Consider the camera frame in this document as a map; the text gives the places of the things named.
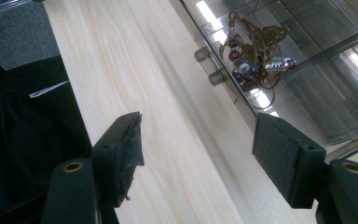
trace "glass display cabinet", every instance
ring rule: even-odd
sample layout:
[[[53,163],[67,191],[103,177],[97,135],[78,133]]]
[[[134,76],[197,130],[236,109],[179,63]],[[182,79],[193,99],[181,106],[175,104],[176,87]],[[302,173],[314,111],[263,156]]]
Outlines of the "glass display cabinet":
[[[177,8],[200,47],[195,58],[212,85],[223,85],[253,128],[257,113],[287,120],[327,150],[327,161],[358,151],[358,1],[180,0]],[[219,51],[229,33],[230,12],[256,27],[288,30],[279,44],[296,67],[272,89],[244,90],[233,73],[229,50]],[[250,43],[246,27],[235,31]]]

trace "metal cylinder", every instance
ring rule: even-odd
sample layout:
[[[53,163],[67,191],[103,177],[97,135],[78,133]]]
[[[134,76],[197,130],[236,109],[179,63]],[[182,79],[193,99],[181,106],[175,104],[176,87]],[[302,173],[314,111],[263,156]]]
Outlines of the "metal cylinder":
[[[211,57],[211,55],[209,54],[209,50],[207,47],[198,49],[198,50],[196,50],[196,52],[194,52],[194,58],[199,63],[202,63],[203,61],[205,61],[205,59],[210,58],[210,57]]]
[[[209,77],[209,82],[213,86],[220,85],[226,81],[226,76],[225,74],[223,74],[222,70],[217,70],[214,73],[208,75],[208,77]]]

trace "decorative ornament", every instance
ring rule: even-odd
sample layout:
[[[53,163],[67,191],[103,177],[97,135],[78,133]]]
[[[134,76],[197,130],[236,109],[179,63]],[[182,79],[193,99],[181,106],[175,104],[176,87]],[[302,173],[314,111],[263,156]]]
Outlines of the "decorative ornament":
[[[235,31],[235,21],[240,22],[244,27],[252,44],[245,44]],[[233,62],[234,67],[232,76],[243,91],[255,88],[272,90],[272,101],[265,108],[270,107],[275,99],[273,88],[278,84],[284,72],[296,66],[294,60],[283,58],[279,46],[279,42],[287,36],[288,30],[279,26],[267,26],[260,29],[247,21],[240,12],[229,14],[228,28],[226,41],[219,48],[220,57],[223,59],[223,52],[226,47],[229,47],[228,59]]]

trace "floor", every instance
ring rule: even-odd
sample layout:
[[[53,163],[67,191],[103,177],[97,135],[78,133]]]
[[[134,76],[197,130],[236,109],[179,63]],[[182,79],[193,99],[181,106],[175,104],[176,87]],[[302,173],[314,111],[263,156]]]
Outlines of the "floor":
[[[42,3],[0,12],[0,65],[9,70],[60,55]]]

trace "wooden table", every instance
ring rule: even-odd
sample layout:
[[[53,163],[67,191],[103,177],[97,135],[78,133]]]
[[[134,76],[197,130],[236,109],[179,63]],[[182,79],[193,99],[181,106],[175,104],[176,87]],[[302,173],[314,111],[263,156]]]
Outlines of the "wooden table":
[[[253,134],[169,1],[49,0],[48,17],[92,144],[143,114],[145,167],[121,223],[316,223],[292,210],[252,155]]]

